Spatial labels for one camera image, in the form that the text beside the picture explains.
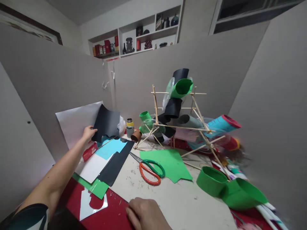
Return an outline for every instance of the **ceiling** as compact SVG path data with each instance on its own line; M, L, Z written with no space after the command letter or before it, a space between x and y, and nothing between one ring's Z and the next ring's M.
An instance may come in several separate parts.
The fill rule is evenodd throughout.
M74 23L83 24L130 0L46 0Z

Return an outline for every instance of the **black sleeve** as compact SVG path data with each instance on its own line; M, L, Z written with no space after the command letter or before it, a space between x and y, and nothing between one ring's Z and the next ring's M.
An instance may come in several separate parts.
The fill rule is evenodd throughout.
M20 210L10 220L7 230L43 230L49 222L49 209L46 205L32 204Z

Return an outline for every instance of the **scissor blade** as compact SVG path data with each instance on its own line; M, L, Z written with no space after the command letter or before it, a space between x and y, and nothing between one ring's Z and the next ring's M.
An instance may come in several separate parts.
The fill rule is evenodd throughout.
M132 152L129 152L129 153L130 153L131 156L133 156L133 158L134 158L137 162L139 162L139 163L142 162L142 159L141 159L141 158L137 157L137 156L134 155Z

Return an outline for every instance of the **gray wall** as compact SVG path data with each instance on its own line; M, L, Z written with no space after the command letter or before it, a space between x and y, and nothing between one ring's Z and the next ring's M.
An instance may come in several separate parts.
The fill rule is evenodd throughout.
M217 0L185 0L179 42L208 36Z
M152 84L157 92L164 92L175 70L189 68L197 92L207 93L196 96L202 115L216 118L227 114L267 25L265 22L199 37L193 42L180 42L115 60L115 81L110 78L114 109L125 119L131 117L139 127L141 112L154 113ZM157 96L158 107L162 107L162 99L162 94ZM191 97L186 98L184 107L191 107Z
M1 222L24 201L54 160L1 63L0 108Z
M290 229L306 229L307 1L273 19L229 115L250 180Z
M0 61L57 161L68 147L55 113L108 101L101 88L106 65L3 24L0 34Z

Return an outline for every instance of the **forearm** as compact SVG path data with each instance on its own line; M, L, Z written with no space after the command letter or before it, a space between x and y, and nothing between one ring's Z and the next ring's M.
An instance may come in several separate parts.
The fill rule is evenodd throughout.
M52 216L63 190L82 157L87 142L88 140L86 140L86 138L81 138L76 145L48 171L19 207L18 211L34 203L43 203L48 206L50 215Z

